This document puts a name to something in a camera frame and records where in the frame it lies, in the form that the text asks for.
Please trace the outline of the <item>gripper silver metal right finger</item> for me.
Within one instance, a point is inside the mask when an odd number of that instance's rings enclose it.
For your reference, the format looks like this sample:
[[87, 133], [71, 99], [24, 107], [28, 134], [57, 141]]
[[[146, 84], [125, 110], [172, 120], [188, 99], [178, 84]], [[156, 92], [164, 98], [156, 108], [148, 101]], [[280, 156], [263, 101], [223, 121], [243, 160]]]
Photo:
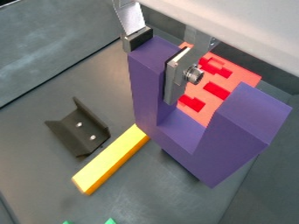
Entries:
[[199, 59], [219, 44], [219, 40], [191, 26], [186, 26], [186, 46], [167, 61], [164, 69], [163, 101], [174, 105], [182, 97], [187, 83], [198, 85], [203, 78]]

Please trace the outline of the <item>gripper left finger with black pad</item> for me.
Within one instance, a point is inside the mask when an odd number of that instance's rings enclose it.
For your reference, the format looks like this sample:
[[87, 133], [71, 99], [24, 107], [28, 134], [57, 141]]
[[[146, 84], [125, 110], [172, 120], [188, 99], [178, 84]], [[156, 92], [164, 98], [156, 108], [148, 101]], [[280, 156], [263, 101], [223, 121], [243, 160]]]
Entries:
[[112, 0], [116, 16], [124, 29], [123, 48], [131, 53], [154, 37], [154, 29], [146, 25], [140, 3], [135, 0]]

